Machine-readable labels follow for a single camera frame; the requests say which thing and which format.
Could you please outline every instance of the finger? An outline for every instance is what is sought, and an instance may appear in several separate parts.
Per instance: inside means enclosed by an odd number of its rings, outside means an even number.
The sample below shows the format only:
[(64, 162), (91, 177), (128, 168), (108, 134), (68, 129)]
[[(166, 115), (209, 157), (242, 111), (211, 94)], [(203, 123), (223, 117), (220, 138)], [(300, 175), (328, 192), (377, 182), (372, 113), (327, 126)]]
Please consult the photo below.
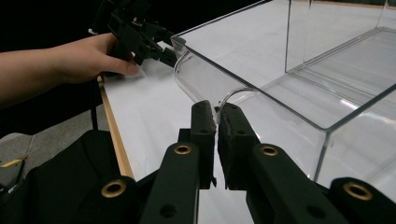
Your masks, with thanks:
[(138, 68), (134, 63), (125, 62), (124, 60), (106, 56), (101, 63), (102, 71), (119, 73), (123, 75), (134, 75)]

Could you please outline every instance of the clear acrylic box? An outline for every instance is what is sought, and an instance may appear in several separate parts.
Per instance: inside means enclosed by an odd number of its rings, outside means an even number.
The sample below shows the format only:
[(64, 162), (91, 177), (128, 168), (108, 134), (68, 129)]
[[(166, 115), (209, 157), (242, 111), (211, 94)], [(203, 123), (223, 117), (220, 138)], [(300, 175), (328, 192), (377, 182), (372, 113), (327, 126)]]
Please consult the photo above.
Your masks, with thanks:
[(173, 37), (194, 102), (242, 108), (307, 176), (364, 180), (396, 202), (396, 3), (259, 2)]

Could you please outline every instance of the brass screw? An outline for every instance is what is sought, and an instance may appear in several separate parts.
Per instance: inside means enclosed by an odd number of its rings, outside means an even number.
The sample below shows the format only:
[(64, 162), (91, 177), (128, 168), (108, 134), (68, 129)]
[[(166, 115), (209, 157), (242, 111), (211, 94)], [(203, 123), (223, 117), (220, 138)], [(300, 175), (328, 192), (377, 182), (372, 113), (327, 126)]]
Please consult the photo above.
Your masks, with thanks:
[(277, 150), (276, 150), (276, 148), (273, 148), (273, 147), (261, 147), (260, 151), (262, 152), (262, 154), (264, 154), (266, 156), (276, 156), (277, 155)]
[(189, 154), (192, 151), (191, 147), (189, 146), (179, 146), (175, 148), (175, 152), (179, 155)]
[(370, 201), (373, 199), (373, 194), (370, 192), (370, 190), (353, 182), (345, 183), (344, 191), (346, 191), (346, 193), (348, 193), (350, 196), (360, 200)]
[(126, 190), (126, 184), (122, 180), (113, 180), (102, 187), (102, 196), (105, 198), (115, 198), (120, 196)]

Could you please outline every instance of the white table surface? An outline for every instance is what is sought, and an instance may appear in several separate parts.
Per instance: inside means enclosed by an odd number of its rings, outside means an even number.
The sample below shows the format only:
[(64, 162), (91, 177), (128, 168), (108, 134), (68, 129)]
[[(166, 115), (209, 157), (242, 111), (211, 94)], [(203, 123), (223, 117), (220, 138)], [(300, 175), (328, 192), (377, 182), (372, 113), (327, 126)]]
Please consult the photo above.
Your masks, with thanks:
[[(267, 19), (270, 22), (264, 23), (268, 34), (267, 45), (270, 47), (268, 50), (271, 50), (274, 57), (271, 61), (261, 64), (261, 70), (270, 71), (269, 77), (260, 79), (264, 81), (262, 85), (284, 73), (286, 37), (283, 34), (287, 29), (288, 11), (285, 10), (288, 6), (287, 2), (275, 0), (272, 4), (278, 4), (279, 11), (272, 10), (268, 13)], [(198, 29), (186, 36), (194, 40), (204, 39), (203, 30)], [(238, 30), (235, 31), (233, 34), (237, 40)], [(211, 59), (218, 59), (218, 63), (230, 67), (232, 71), (233, 68), (238, 70), (237, 65), (228, 64), (230, 57), (223, 57), (227, 52), (210, 47), (203, 48), (201, 52), (212, 57)], [(194, 101), (177, 85), (173, 68), (154, 60), (145, 60), (139, 69), (136, 76), (105, 78), (106, 95), (136, 181), (160, 167), (165, 150), (177, 141), (179, 129), (190, 128), (191, 106), (194, 104)], [(250, 78), (254, 81), (255, 77), (246, 77), (247, 80)], [(246, 193), (224, 188), (224, 178), (217, 153), (215, 153), (214, 165), (214, 176), (218, 180), (218, 186), (216, 188), (212, 186), (209, 190), (200, 190), (198, 222), (253, 223), (246, 205)]]

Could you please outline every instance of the gray floor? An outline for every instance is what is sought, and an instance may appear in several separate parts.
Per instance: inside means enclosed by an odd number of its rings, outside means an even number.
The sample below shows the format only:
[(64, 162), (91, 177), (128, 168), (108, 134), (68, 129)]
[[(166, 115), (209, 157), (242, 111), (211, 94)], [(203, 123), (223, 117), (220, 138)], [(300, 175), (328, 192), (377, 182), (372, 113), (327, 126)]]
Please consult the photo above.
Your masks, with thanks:
[[(96, 111), (99, 130), (109, 131), (103, 105), (97, 106)], [(9, 134), (0, 139), (0, 165), (28, 156), (23, 169), (26, 176), (91, 129), (91, 112), (86, 111), (35, 135)]]

